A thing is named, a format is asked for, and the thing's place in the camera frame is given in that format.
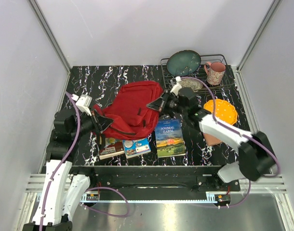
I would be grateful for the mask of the red student backpack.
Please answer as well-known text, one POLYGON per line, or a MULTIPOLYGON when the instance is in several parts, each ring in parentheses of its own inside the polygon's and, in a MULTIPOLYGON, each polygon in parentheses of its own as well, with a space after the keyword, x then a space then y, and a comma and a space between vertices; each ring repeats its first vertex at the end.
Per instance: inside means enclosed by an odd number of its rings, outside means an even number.
POLYGON ((145 139, 159 120, 159 113, 147 108, 147 104, 158 99, 162 93, 159 83, 138 81, 123 85, 108 107, 101 109, 95 104, 94 110, 113 120, 104 131, 105 137, 119 140, 145 139))

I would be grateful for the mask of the Animal Farm book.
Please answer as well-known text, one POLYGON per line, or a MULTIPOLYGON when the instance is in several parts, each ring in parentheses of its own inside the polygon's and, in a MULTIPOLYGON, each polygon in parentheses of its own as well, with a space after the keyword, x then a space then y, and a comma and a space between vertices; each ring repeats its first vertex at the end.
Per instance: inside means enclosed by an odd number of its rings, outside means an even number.
POLYGON ((186 154, 181 124, 178 119, 159 120, 155 127, 158 158, 186 154))

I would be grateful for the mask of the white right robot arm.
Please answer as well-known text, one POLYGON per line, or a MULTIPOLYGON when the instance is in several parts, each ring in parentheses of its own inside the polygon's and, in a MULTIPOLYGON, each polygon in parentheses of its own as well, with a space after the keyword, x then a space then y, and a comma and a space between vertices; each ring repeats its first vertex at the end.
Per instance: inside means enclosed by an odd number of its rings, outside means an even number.
POLYGON ((222 166, 212 178, 212 186, 218 191, 234 180, 257 181, 267 170, 279 166, 265 133, 251 133, 215 118, 199 106, 191 88, 181 88, 177 94, 166 90, 147 108, 168 115, 179 113, 189 127, 219 139, 238 153, 238 161, 222 166))

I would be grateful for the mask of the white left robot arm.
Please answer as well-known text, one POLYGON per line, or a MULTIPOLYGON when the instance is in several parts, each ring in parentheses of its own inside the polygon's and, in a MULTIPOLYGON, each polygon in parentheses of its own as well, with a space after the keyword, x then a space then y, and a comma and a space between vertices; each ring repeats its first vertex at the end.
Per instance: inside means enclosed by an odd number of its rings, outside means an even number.
POLYGON ((46 172, 39 207, 25 231, 70 231, 73 216, 86 190, 96 187, 97 179, 89 170, 76 170, 70 187, 65 189, 73 159, 82 136, 92 131, 102 134, 113 120, 92 111, 74 114, 70 109, 54 116, 50 142, 46 148, 46 172))

